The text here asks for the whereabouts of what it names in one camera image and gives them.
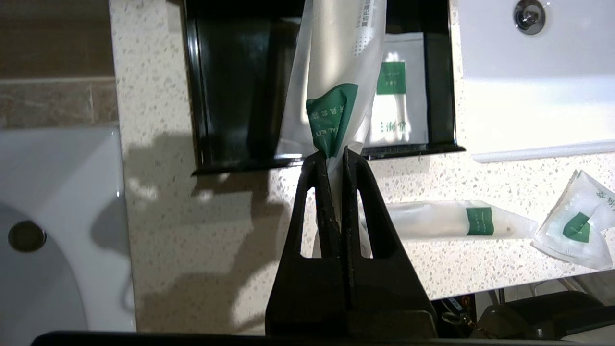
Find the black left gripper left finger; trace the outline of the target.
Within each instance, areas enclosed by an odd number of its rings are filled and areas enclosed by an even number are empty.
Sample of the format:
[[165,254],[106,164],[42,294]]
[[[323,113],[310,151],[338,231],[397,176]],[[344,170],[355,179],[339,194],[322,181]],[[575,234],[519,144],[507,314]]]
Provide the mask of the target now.
[[[321,258],[301,255],[306,195],[314,188]],[[340,258],[340,226],[322,153],[302,165],[283,254],[265,313],[268,337],[340,337],[346,300]]]

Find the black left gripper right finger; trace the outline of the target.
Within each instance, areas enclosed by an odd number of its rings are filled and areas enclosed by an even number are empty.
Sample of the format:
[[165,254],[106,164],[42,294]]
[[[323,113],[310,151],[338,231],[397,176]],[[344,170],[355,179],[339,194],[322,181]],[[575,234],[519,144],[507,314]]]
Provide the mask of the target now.
[[352,337],[436,337],[435,310],[367,161],[343,155],[345,320]]

